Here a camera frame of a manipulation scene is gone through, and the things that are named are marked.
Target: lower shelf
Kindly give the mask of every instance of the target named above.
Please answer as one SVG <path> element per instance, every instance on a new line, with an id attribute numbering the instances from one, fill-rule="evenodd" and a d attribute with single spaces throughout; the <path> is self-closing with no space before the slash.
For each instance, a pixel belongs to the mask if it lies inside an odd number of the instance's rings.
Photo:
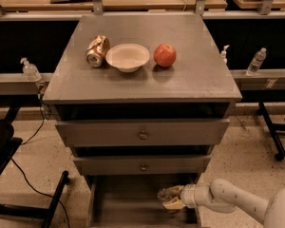
<path id="1" fill-rule="evenodd" d="M 98 176 L 91 187 L 89 227 L 198 227 L 194 209 L 169 214 L 157 199 L 162 188 L 195 182 L 197 175 Z"/>

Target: drawer knob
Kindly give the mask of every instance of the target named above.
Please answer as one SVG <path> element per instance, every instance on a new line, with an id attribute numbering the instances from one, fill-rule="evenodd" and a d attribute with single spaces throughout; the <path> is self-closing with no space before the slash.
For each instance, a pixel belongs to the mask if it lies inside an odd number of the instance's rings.
<path id="1" fill-rule="evenodd" d="M 142 163 L 141 165 L 141 171 L 147 171 L 148 166 L 145 163 Z"/>
<path id="2" fill-rule="evenodd" d="M 144 132 L 144 131 L 140 132 L 139 136 L 140 136 L 140 139 L 143 141 L 148 138 L 147 132 Z"/>

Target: cabinet top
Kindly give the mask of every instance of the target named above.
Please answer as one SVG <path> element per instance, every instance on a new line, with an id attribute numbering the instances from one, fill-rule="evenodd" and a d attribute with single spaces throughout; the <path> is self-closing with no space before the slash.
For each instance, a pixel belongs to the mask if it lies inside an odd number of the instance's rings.
<path id="1" fill-rule="evenodd" d="M 139 44 L 149 50 L 150 61 L 133 73 L 107 63 L 86 61 L 86 49 L 96 35 L 105 35 L 111 47 Z M 177 60 L 162 69 L 153 52 L 161 43 L 174 46 Z M 48 85 L 48 104 L 139 102 L 225 102 L 240 99 L 228 67 L 223 63 L 199 15 L 108 14 L 83 16 Z"/>

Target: gray cabinet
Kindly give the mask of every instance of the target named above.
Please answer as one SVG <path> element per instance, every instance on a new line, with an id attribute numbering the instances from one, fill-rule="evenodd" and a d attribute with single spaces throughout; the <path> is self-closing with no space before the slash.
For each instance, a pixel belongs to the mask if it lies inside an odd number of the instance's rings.
<path id="1" fill-rule="evenodd" d="M 104 34 L 111 46 L 148 48 L 149 63 L 133 73 L 91 67 L 85 52 Z M 177 61 L 153 61 L 160 43 Z M 193 13 L 84 16 L 48 85 L 44 102 L 91 189 L 91 227 L 196 227 L 194 210 L 166 213 L 157 192 L 197 182 L 228 127 L 241 95 L 218 49 Z"/>

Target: white bowl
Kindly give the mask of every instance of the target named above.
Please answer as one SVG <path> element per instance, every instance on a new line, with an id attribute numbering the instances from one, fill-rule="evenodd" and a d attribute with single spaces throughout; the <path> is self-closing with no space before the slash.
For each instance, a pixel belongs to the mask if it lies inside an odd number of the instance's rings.
<path id="1" fill-rule="evenodd" d="M 145 65 L 150 54 L 147 48 L 137 44 L 120 44 L 105 56 L 106 61 L 121 72 L 134 72 Z"/>

